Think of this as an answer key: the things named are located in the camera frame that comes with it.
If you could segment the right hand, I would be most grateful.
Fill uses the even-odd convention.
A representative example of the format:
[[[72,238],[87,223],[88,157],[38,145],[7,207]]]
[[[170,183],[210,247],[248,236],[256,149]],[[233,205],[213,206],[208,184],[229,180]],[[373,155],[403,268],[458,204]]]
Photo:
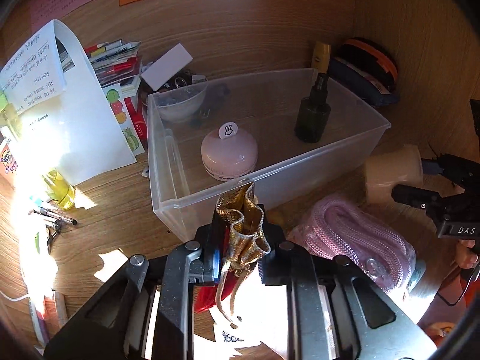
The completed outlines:
[[[456,263],[461,269],[474,268],[479,256],[473,252],[475,240],[460,240],[456,244]]]

